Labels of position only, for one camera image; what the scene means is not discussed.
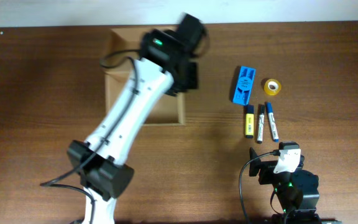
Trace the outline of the brown cardboard box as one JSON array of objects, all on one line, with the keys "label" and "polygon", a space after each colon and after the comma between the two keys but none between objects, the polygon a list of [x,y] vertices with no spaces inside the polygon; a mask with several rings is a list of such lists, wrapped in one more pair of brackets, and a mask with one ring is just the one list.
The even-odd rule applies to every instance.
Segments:
[{"label": "brown cardboard box", "polygon": [[[138,49],[143,36],[153,27],[113,28],[109,33],[103,56],[118,50]],[[130,61],[125,60],[117,68],[105,68],[106,111],[109,111],[117,100],[132,70]],[[146,126],[183,125],[185,122],[185,95],[163,95],[155,104],[145,120]]]}]

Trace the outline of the yellow highlighter black cap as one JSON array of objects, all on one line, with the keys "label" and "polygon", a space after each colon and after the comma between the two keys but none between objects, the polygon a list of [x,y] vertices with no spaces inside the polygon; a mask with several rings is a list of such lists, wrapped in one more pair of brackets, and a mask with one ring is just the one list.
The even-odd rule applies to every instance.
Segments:
[{"label": "yellow highlighter black cap", "polygon": [[247,105],[246,109],[246,126],[245,126],[246,138],[254,137],[254,106]]}]

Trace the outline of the black whiteboard marker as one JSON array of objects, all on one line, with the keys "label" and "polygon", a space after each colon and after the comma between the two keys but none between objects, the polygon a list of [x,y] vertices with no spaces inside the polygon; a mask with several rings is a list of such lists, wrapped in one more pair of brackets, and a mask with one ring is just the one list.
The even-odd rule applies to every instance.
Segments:
[{"label": "black whiteboard marker", "polygon": [[263,142],[263,135],[264,135],[264,115],[265,113],[265,106],[260,105],[259,108],[259,117],[258,117],[258,135],[257,135],[257,143],[262,144]]}]

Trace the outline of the blue whiteboard duster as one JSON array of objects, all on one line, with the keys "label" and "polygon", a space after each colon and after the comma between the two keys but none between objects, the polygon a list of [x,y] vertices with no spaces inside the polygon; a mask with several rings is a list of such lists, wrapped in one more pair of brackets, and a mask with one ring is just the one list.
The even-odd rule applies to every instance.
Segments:
[{"label": "blue whiteboard duster", "polygon": [[236,85],[234,87],[232,102],[238,105],[247,106],[253,89],[256,70],[241,66],[239,68]]}]

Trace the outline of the yellow tape roll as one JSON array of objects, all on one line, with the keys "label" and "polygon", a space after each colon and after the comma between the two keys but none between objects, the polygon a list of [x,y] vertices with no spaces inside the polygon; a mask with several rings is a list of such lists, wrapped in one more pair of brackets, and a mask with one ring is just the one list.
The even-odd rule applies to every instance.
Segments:
[{"label": "yellow tape roll", "polygon": [[264,84],[264,92],[270,96],[279,94],[281,89],[281,83],[275,79],[268,79]]}]

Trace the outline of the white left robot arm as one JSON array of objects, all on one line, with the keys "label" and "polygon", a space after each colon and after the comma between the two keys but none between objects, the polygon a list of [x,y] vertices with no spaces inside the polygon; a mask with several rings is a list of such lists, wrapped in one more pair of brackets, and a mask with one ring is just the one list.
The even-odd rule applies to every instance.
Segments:
[{"label": "white left robot arm", "polygon": [[68,158],[86,195],[82,223],[114,223],[117,199],[134,176],[126,165],[132,143],[163,95],[176,96],[197,87],[195,50],[208,32],[185,14],[175,30],[153,29],[140,42],[139,57],[116,102],[84,140],[74,140]]}]

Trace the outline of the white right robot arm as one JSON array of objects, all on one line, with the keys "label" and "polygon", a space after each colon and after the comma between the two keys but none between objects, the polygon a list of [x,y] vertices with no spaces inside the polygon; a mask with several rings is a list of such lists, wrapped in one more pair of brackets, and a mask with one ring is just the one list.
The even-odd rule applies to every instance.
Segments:
[{"label": "white right robot arm", "polygon": [[265,223],[341,223],[333,218],[320,218],[316,213],[319,177],[303,169],[305,157],[299,149],[276,149],[258,155],[250,148],[249,154],[249,175],[258,175],[260,185],[271,185],[273,191],[270,201],[277,197],[282,208],[281,212],[276,211]]}]

